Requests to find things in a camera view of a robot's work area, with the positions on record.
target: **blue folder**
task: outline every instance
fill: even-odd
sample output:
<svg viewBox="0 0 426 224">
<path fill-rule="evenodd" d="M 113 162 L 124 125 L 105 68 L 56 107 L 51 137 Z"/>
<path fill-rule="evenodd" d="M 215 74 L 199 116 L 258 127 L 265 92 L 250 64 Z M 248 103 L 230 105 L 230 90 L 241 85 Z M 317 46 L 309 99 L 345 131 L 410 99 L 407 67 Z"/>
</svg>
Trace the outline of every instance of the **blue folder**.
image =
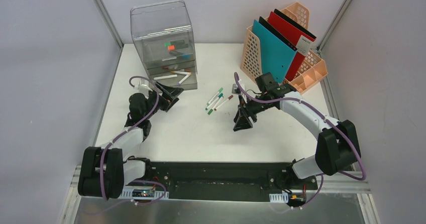
<svg viewBox="0 0 426 224">
<path fill-rule="evenodd" d="M 262 17 L 253 22 L 252 32 L 260 41 L 262 74 L 270 72 L 277 82 L 283 82 L 296 56 L 296 47 Z"/>
</svg>

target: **folder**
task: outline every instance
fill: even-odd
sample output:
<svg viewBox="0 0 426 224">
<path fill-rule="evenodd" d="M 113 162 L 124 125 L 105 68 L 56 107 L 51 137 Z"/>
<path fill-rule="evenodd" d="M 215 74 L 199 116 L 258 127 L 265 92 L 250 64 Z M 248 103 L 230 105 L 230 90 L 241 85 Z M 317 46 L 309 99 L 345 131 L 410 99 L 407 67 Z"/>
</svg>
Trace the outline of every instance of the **folder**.
<svg viewBox="0 0 426 224">
<path fill-rule="evenodd" d="M 296 56 L 285 76 L 287 80 L 291 81 L 302 65 L 316 36 L 277 9 L 271 12 L 268 22 L 297 48 Z"/>
<path fill-rule="evenodd" d="M 296 47 L 262 17 L 253 22 L 252 32 L 260 41 L 262 73 L 270 72 L 277 82 L 283 82 L 296 55 Z"/>
</svg>

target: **gray wall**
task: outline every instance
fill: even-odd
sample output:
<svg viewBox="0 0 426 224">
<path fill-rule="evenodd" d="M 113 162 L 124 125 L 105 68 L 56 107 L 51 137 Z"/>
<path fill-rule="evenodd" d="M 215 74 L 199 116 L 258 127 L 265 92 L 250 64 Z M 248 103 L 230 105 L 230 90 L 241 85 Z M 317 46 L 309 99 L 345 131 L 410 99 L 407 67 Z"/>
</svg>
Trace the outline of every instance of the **gray wall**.
<svg viewBox="0 0 426 224">
<path fill-rule="evenodd" d="M 426 218 L 426 0 L 354 0 L 324 51 L 382 223 Z"/>
<path fill-rule="evenodd" d="M 103 0 L 125 43 L 132 43 L 130 9 L 170 0 Z M 318 43 L 343 0 L 184 0 L 199 43 L 242 43 L 246 28 L 259 16 L 267 17 L 275 8 L 283 9 L 299 1 L 310 11 L 309 29 Z"/>
<path fill-rule="evenodd" d="M 92 0 L 0 6 L 0 223 L 55 223 L 119 49 Z"/>
</svg>

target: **tabletop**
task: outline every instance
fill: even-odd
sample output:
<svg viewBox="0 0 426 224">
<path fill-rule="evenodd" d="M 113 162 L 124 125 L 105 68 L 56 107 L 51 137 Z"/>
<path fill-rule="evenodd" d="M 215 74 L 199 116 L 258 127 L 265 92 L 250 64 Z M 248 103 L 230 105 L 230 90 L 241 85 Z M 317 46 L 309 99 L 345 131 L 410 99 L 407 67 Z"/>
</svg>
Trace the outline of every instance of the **tabletop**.
<svg viewBox="0 0 426 224">
<path fill-rule="evenodd" d="M 316 139 L 312 134 L 278 109 L 257 114 L 252 129 L 238 132 L 233 131 L 236 96 L 208 115 L 206 103 L 219 88 L 223 87 L 224 97 L 231 95 L 234 72 L 246 89 L 258 88 L 240 70 L 243 44 L 196 44 L 195 51 L 198 89 L 184 91 L 169 112 L 158 111 L 150 118 L 150 135 L 135 156 L 151 161 L 289 162 L 315 153 Z M 134 75 L 147 76 L 135 46 L 125 44 L 95 146 L 109 142 L 123 130 L 129 97 L 136 92 L 129 85 L 129 78 Z M 328 114 L 320 84 L 303 97 Z"/>
</svg>

